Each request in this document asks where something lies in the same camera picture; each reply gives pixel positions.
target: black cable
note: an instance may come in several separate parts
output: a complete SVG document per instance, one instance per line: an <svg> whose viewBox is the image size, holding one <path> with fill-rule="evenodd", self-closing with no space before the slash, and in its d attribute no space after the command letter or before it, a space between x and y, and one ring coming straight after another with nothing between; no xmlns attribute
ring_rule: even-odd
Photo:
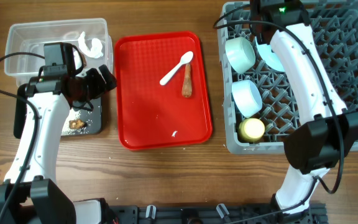
<svg viewBox="0 0 358 224"><path fill-rule="evenodd" d="M38 79L41 78L42 71L44 70L44 66L40 67L40 70L38 71Z"/></svg>
<svg viewBox="0 0 358 224"><path fill-rule="evenodd" d="M75 109L79 109L79 110L86 110L86 111L89 111L89 112L92 112L94 107L93 107L93 104L87 100L85 103L83 103L81 106L72 106L73 108Z"/></svg>
<svg viewBox="0 0 358 224"><path fill-rule="evenodd" d="M269 26L273 26L276 27L280 30L285 31L288 35L290 35L292 38L295 39L295 41L301 46L301 48L303 49L304 53L308 56L313 68L316 71L317 77L319 79L321 88L323 89L323 93L324 96L326 98L326 104L328 105L328 108L332 114L333 120L334 120L334 125L337 131L337 136L338 136L338 141L339 141L339 152L340 152L340 156L339 156L339 167L338 167L338 172L337 172L337 176L336 176L336 181L334 184L334 187L332 190L330 190L327 185L325 184L325 182L322 180L321 177L316 176L313 177L314 179L318 179L321 182L321 185L323 186L324 190L327 191L327 193L329 194L335 194L335 192L338 190L339 188L339 184L341 183L341 179L342 179L342 174L343 174L343 166L344 166L344 143L343 143L343 136L342 136L342 130L341 130L341 126L339 125L339 120L337 118L337 115L335 113L335 110L333 108L332 105L332 101L329 97L328 94L328 90L327 87L325 85L323 76L321 75L321 72L313 58L313 56L311 56L310 51L306 48L306 46L303 44L303 42L290 30L288 30L285 27L282 27L280 25L274 24L272 22L266 22L266 21L238 21L238 22L231 22L228 24L224 24L221 26L214 26L215 29L221 29L221 28L225 28L225 27L229 27L229 26L234 26L234 25L240 25L240 24L265 24L265 25L269 25Z"/></svg>
<svg viewBox="0 0 358 224"><path fill-rule="evenodd" d="M236 12L236 11L238 11L238 10L240 10L240 9L245 9L245 8L247 8L247 7L249 7L249 6L250 6L250 4L246 4L246 5L243 5L243 6L239 6L239 7L235 8L235 9L233 9L233 10L231 10L231 11L229 11L229 12L223 14L223 16L221 16L219 19L217 19L217 21L214 23L214 26L213 26L213 27L215 28L216 24L218 24L218 22L220 22L222 19L224 19L224 18L227 17L228 15L233 14L234 12Z"/></svg>
<svg viewBox="0 0 358 224"><path fill-rule="evenodd" d="M5 60L8 57L12 57L15 55L32 55L32 56L36 56L36 57L40 57L40 58L44 58L41 55L37 55L37 54L33 54L33 53L27 53L27 52L17 52L17 53L13 53L13 54L9 54L9 55L5 55L2 58L0 58L0 62L2 62L3 60ZM34 130L31 136L31 140L30 140L30 145L29 145L29 150L27 151L27 154L25 155L25 159L23 162L23 166L19 172L19 176L16 179L15 184L13 185L13 188L11 190L11 193L9 194L8 198L5 201L4 206L2 207L2 210L0 212L0 223L2 223L4 215L6 213L7 208L9 207L9 204L11 203L11 201L13 200L13 197L15 196L15 192L17 190L17 188L19 187L19 184L24 176L25 171L27 170L27 165L29 164L30 161L30 157L31 157L31 153L34 149L34 143L35 143L35 139L37 137L37 132L38 132L38 126L39 126L39 115L38 115L38 111L37 108L28 100L26 100L25 98L12 94L12 93L8 93L6 91L2 91L0 90L0 93L6 96L10 96L13 98L16 98L26 104L28 104L28 106L31 108L32 112L34 113Z"/></svg>
<svg viewBox="0 0 358 224"><path fill-rule="evenodd" d="M317 183L317 180L313 179L313 182L311 183L311 186L310 186L308 194L306 195L306 197L302 201L300 201L296 205L293 205L293 206L291 206L289 208L281 209L281 210L276 211L276 212L270 212L270 213L266 213L266 214L263 214L263 215L258 215L256 217L246 218L246 219L243 219L243 220L229 222L229 223L226 223L226 224L235 224L235 223L240 223L240 222L247 222L247 221L250 221L250 220L257 219L257 218L263 218L263 217L266 217L266 216L269 216L269 215L275 215L275 214L287 212L289 210L293 210L295 208L298 208L299 206L305 204L305 202L310 198L311 194L313 193L314 187L316 186L316 183Z"/></svg>

